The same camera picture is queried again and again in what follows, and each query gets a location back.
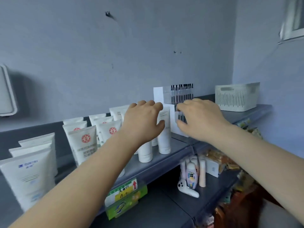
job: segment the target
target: window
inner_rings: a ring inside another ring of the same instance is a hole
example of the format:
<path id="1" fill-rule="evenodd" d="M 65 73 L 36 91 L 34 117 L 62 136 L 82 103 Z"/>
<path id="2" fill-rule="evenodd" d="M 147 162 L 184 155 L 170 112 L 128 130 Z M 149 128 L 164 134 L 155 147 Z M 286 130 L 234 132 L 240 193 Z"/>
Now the window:
<path id="1" fill-rule="evenodd" d="M 287 0 L 286 19 L 282 27 L 283 40 L 304 36 L 304 0 Z"/>

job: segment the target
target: wall-mounted device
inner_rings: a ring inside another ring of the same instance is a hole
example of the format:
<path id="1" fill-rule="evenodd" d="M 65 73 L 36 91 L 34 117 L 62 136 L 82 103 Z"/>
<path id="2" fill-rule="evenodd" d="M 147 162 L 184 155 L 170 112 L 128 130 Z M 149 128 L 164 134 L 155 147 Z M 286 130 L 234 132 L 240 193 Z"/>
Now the wall-mounted device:
<path id="1" fill-rule="evenodd" d="M 17 103 L 5 65 L 0 65 L 0 117 L 17 113 Z"/>

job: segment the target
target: red arrow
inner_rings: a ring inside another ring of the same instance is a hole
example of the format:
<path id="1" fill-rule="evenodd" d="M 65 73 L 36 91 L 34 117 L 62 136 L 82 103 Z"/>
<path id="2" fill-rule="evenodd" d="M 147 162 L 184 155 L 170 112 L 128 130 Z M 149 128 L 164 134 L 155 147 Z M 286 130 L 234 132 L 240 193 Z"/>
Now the red arrow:
<path id="1" fill-rule="evenodd" d="M 136 184 L 137 184 L 137 183 L 134 181 L 134 182 L 133 182 L 134 190 L 136 190 Z"/>

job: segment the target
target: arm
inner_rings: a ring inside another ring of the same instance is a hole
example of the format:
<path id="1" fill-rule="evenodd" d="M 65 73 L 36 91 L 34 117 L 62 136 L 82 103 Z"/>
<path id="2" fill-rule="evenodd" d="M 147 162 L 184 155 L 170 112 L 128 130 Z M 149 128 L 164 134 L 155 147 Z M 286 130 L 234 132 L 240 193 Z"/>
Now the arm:
<path id="1" fill-rule="evenodd" d="M 226 153 L 304 224 L 304 159 L 231 125 L 213 102 L 193 99 L 177 107 L 187 119 L 178 121 L 184 133 Z"/>
<path id="2" fill-rule="evenodd" d="M 131 104 L 121 129 L 10 228 L 89 227 L 135 151 L 164 129 L 164 121 L 156 125 L 162 108 L 154 101 Z"/>

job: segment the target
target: window frame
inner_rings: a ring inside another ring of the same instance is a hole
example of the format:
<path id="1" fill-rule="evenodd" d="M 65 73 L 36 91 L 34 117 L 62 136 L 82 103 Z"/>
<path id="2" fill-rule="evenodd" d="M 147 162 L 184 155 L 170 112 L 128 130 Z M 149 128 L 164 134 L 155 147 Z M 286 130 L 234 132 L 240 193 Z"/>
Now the window frame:
<path id="1" fill-rule="evenodd" d="M 296 11 L 297 0 L 287 0 L 286 18 L 285 22 L 283 23 L 283 40 L 304 36 L 304 28 L 293 30 Z"/>

